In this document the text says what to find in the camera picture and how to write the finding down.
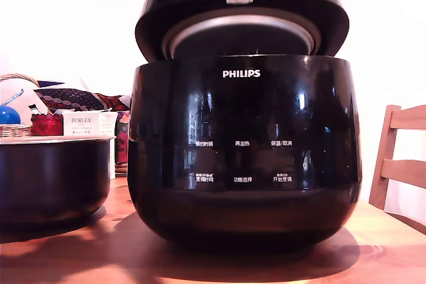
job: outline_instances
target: black rice cooker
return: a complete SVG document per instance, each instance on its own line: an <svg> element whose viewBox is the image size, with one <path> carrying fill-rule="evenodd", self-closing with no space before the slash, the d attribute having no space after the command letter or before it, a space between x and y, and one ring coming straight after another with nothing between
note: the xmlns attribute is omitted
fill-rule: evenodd
<svg viewBox="0 0 426 284"><path fill-rule="evenodd" d="M202 251L293 251L361 187L339 0L146 0L128 186L144 223Z"/></svg>

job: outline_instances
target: pot rim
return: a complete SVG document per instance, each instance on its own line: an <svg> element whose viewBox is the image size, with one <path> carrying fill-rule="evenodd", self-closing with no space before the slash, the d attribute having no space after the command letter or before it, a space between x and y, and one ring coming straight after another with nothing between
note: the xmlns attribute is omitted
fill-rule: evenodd
<svg viewBox="0 0 426 284"><path fill-rule="evenodd" d="M65 142L101 142L114 140L116 136L22 136L0 138L0 146L15 144L58 144Z"/></svg>

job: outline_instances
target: philips logo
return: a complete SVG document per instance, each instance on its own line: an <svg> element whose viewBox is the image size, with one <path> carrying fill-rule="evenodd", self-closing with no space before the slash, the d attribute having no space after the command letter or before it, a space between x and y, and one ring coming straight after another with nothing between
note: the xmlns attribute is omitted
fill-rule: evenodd
<svg viewBox="0 0 426 284"><path fill-rule="evenodd" d="M251 78L260 77L260 70L224 70L224 78Z"/></svg>

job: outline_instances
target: rice cooker lid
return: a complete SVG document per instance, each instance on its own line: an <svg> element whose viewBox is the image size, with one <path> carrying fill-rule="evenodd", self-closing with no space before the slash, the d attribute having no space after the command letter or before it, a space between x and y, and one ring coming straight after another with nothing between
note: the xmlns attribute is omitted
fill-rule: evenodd
<svg viewBox="0 0 426 284"><path fill-rule="evenodd" d="M146 0L135 36L145 59L334 56L349 31L339 0Z"/></svg>

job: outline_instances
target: chair slat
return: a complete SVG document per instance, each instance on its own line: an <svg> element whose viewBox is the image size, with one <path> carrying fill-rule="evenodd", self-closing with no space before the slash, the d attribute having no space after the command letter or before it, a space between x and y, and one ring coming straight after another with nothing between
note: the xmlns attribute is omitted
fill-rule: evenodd
<svg viewBox="0 0 426 284"><path fill-rule="evenodd" d="M426 105L393 111L391 128L426 130Z"/></svg>
<svg viewBox="0 0 426 284"><path fill-rule="evenodd" d="M426 189L426 162L415 160L384 160L381 176Z"/></svg>

